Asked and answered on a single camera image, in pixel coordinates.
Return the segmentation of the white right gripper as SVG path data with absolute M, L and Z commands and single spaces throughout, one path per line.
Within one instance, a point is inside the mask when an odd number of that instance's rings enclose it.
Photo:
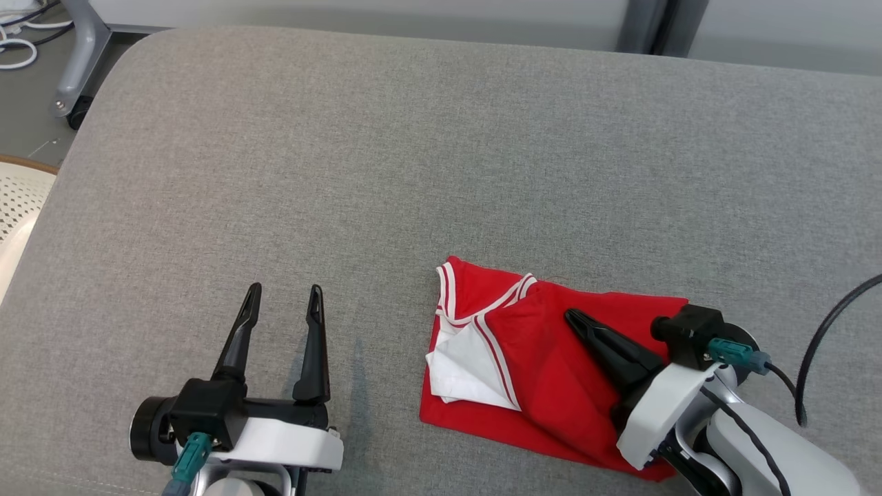
M 614 417 L 626 419 L 617 448 L 628 464 L 642 471 L 721 364 L 703 371 L 665 365 L 659 355 L 580 309 L 566 310 L 564 318 L 622 395 L 622 410 Z

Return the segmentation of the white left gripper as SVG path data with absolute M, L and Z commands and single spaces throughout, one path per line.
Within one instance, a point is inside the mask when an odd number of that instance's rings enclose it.
M 252 330 L 258 323 L 262 285 L 253 282 L 234 318 L 211 380 L 245 383 L 245 369 Z M 311 286 L 307 304 L 307 341 L 300 377 L 292 401 L 246 399 L 245 430 L 232 449 L 212 449 L 205 470 L 339 471 L 344 445 L 329 426 L 325 402 L 331 398 L 327 355 L 327 319 L 324 295 Z M 174 397 L 149 397 L 141 403 L 130 425 L 130 451 L 136 459 L 174 464 L 183 447 L 176 441 L 168 419 Z

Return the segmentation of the red Bulls 23 jersey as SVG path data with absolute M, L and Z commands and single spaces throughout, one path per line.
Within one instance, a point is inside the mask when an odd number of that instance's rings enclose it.
M 636 470 L 620 454 L 609 417 L 619 393 L 565 311 L 579 309 L 667 361 L 651 322 L 675 315 L 685 298 L 579 291 L 455 256 L 437 275 L 422 422 L 648 481 L 673 477 L 668 462 Z

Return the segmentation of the cream perforated laundry basket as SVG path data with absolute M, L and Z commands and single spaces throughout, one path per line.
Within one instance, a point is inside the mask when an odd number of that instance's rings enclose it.
M 58 172 L 41 161 L 0 154 L 0 304 Z

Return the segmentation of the grey leg with black caster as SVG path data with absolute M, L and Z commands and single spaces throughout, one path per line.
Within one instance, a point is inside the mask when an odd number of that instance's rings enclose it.
M 63 117 L 73 131 L 79 129 L 92 98 L 84 95 L 92 72 L 97 69 L 111 30 L 104 23 L 92 0 L 61 0 L 74 28 L 74 46 L 54 92 L 52 113 Z

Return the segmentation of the grey partition frame post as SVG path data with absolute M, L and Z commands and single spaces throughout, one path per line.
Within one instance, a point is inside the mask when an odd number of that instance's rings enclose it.
M 710 0 L 628 0 L 615 50 L 686 59 Z

